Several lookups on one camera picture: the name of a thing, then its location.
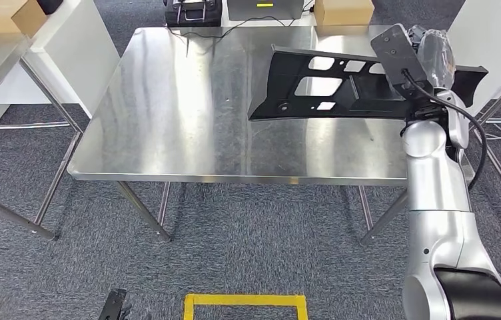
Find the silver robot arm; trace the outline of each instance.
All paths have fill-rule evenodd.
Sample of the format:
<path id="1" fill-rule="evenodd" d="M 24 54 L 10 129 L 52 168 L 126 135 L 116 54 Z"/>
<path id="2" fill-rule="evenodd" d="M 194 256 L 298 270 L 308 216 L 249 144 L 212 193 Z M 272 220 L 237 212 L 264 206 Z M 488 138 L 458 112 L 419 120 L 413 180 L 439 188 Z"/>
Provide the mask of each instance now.
<path id="1" fill-rule="evenodd" d="M 431 84 L 444 88 L 444 83 L 452 85 L 446 69 L 454 62 L 445 54 L 450 47 L 442 47 L 448 41 L 432 42 L 439 59 L 426 64 L 421 56 L 429 51 L 421 47 L 418 57 L 432 73 Z M 436 72 L 441 63 L 446 71 Z M 466 108 L 454 92 L 436 91 L 437 98 Z M 455 110 L 447 112 L 448 128 L 433 120 L 414 121 L 402 136 L 410 220 L 404 310 L 408 320 L 501 320 L 501 277 L 480 240 L 460 164 L 469 122 Z"/>

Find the white table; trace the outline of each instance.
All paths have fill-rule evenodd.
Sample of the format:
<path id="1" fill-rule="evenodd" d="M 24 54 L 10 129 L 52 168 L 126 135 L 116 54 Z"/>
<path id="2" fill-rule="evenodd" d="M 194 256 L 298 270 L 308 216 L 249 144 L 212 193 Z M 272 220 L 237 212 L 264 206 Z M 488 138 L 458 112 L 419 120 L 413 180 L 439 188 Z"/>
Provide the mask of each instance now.
<path id="1" fill-rule="evenodd" d="M 61 103 L 80 104 L 91 117 L 119 54 L 93 0 L 64 0 L 32 38 L 25 60 Z M 15 65 L 0 85 L 0 118 L 10 104 L 49 104 Z"/>
<path id="2" fill-rule="evenodd" d="M 476 90 L 470 108 L 473 115 L 481 112 L 478 120 L 483 122 L 501 108 L 501 0 L 466 0 L 448 36 L 457 63 L 475 61 L 490 72 Z M 491 99 L 496 101 L 485 109 Z M 491 121 L 501 123 L 501 119 Z M 501 162 L 490 148 L 488 158 L 501 177 Z"/>
<path id="3" fill-rule="evenodd" d="M 74 130 L 74 136 L 67 148 L 66 154 L 62 159 L 62 162 L 55 174 L 55 177 L 47 191 L 47 194 L 40 206 L 39 212 L 34 221 L 30 221 L 25 217 L 22 217 L 12 210 L 6 208 L 0 204 L 0 216 L 22 226 L 33 232 L 40 234 L 47 239 L 54 239 L 55 234 L 42 228 L 41 224 L 47 212 L 47 209 L 52 201 L 54 192 L 56 191 L 58 184 L 62 178 L 62 174 L 68 166 L 68 161 L 74 148 L 81 137 L 82 129 L 76 124 L 74 119 L 68 114 L 65 108 L 60 104 L 60 102 L 53 96 L 52 91 L 48 88 L 44 82 L 40 80 L 36 72 L 25 60 L 25 52 L 29 48 L 29 40 L 23 35 L 12 33 L 8 35 L 0 35 L 0 83 L 4 80 L 5 76 L 12 70 L 13 66 L 20 64 L 21 68 L 28 74 L 29 78 L 32 79 L 34 84 L 40 88 L 41 92 L 48 98 L 52 103 L 54 108 L 60 111 L 61 115 L 65 118 L 65 122 L 55 122 L 55 123 L 16 123 L 10 125 L 0 125 L 1 130 L 7 129 L 36 129 L 36 128 L 52 128 L 52 127 L 64 127 L 71 126 Z"/>

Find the gray carpet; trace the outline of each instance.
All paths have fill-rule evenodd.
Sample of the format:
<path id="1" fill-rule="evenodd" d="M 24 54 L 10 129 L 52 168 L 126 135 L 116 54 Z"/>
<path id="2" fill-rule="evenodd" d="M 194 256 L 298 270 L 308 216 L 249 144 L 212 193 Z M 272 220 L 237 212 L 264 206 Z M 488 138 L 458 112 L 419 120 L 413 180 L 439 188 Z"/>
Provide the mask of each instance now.
<path id="1" fill-rule="evenodd" d="M 375 1 L 373 22 L 447 27 L 461 1 Z M 122 53 L 136 27 L 162 25 L 159 1 L 97 1 Z M 73 115 L 84 123 L 76 106 Z M 3 123 L 58 119 L 46 106 L 12 106 Z M 489 132 L 495 129 L 488 126 Z M 0 202 L 33 217 L 71 129 L 0 132 Z M 492 142 L 501 158 L 501 141 Z M 469 150 L 473 163 L 478 148 Z M 150 210 L 160 183 L 131 183 Z M 370 187 L 378 217 L 400 191 Z M 488 164 L 471 194 L 478 228 L 501 271 L 501 180 Z M 406 215 L 374 243 L 355 187 L 180 184 L 171 188 L 161 243 L 111 183 L 65 176 L 45 226 L 48 242 L 0 219 L 0 319 L 96 319 L 112 287 L 129 290 L 130 320 L 180 319 L 187 293 L 304 294 L 312 320 L 403 319 Z M 295 319 L 283 307 L 196 307 L 197 320 Z"/>

